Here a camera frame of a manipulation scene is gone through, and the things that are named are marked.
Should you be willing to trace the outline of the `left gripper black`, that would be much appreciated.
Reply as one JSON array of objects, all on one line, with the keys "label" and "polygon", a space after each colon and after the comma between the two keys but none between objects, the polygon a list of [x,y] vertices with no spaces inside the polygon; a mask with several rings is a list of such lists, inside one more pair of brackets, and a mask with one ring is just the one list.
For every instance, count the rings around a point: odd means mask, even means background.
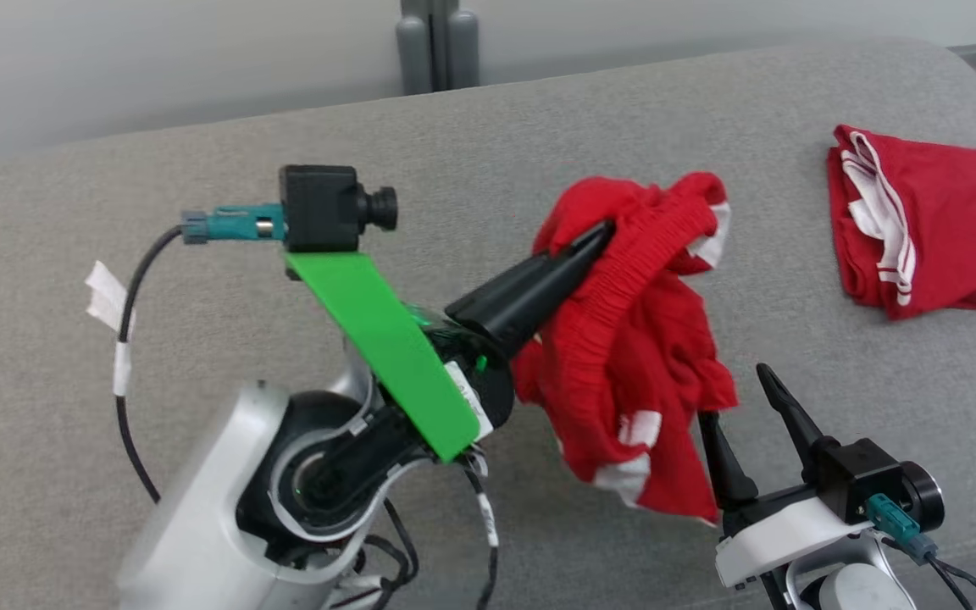
[{"label": "left gripper black", "polygon": [[498,352],[507,359],[518,355],[580,288],[612,238],[613,223],[599,223],[557,253],[531,255],[451,302],[446,306],[451,319],[408,306],[475,414],[476,441],[501,428],[513,410],[510,366]]}]

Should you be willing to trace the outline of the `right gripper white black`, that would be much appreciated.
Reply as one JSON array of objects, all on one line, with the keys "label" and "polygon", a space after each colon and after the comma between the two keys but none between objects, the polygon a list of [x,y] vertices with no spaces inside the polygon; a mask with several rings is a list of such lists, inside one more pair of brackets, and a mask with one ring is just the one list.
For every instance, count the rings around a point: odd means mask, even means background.
[{"label": "right gripper white black", "polygon": [[[782,418],[791,443],[802,463],[818,463],[829,438],[810,417],[789,387],[766,363],[757,363],[757,377],[771,408]],[[747,476],[722,431],[717,412],[700,412],[702,449],[707,460],[710,486],[721,511],[724,540],[716,547],[715,568],[721,586],[741,588],[748,580],[786,568],[787,586],[798,573],[838,563],[875,565],[875,539],[868,537],[872,524],[844,524],[817,497],[801,499],[746,523],[746,510],[735,510],[756,501],[759,491]]]}]

